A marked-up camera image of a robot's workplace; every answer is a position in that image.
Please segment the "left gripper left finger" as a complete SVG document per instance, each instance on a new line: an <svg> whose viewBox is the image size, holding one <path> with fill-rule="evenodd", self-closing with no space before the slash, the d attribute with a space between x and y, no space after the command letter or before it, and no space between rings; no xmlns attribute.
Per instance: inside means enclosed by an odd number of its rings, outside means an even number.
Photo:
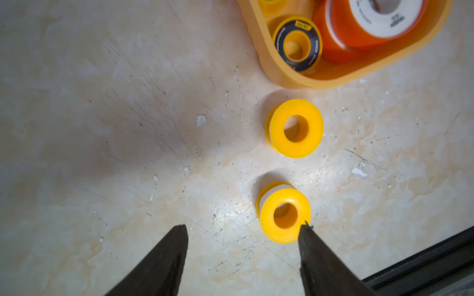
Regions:
<svg viewBox="0 0 474 296"><path fill-rule="evenodd" d="M174 226L109 296L176 296L188 250L184 224Z"/></svg>

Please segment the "yellow plastic storage box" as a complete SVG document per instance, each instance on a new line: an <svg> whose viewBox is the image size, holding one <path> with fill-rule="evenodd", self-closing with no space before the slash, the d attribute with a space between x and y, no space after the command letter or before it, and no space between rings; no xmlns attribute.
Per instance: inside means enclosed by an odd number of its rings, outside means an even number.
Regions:
<svg viewBox="0 0 474 296"><path fill-rule="evenodd" d="M321 58L313 72L301 75L277 53L272 36L279 23L292 16L311 19L322 1L288 1L277 13L266 16L257 1L239 1L259 61L268 78L284 88L324 90L345 85L380 70L426 46L443 27L452 1L429 1L420 22L408 34L364 54L349 64L335 65Z"/></svg>

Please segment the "yellow tape roll bottom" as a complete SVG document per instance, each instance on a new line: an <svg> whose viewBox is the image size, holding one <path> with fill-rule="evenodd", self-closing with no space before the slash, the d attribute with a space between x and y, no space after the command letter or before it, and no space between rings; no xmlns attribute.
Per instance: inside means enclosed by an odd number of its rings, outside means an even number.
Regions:
<svg viewBox="0 0 474 296"><path fill-rule="evenodd" d="M298 240L301 225L311 220L311 206L308 198L293 185L275 181L260 191L256 214L270 240L291 244Z"/></svg>

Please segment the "orange tape roll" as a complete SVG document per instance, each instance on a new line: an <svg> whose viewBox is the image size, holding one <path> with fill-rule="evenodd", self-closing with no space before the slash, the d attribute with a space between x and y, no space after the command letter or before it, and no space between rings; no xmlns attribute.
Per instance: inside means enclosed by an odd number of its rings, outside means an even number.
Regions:
<svg viewBox="0 0 474 296"><path fill-rule="evenodd" d="M346 46L337 36L333 28L331 8L333 1L324 1L312 18L322 37L322 57L332 64L347 64L355 61L359 53Z"/></svg>
<svg viewBox="0 0 474 296"><path fill-rule="evenodd" d="M368 49L410 32L428 1L332 1L330 18L336 36L352 49Z"/></svg>

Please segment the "yellow black tape roll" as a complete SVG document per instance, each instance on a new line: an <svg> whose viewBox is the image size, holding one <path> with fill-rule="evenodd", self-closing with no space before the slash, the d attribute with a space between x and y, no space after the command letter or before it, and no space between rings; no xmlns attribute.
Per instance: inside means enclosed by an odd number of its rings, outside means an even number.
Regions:
<svg viewBox="0 0 474 296"><path fill-rule="evenodd" d="M320 31L306 17L283 19L274 29L272 40L283 61L299 74L309 74L321 58L323 43Z"/></svg>

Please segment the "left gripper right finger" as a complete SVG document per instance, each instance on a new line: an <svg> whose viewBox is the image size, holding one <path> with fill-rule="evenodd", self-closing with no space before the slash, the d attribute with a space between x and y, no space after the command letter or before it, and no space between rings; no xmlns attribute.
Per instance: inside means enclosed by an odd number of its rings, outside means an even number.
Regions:
<svg viewBox="0 0 474 296"><path fill-rule="evenodd" d="M374 296L376 293L338 258L310 225L298 237L300 274L307 296Z"/></svg>

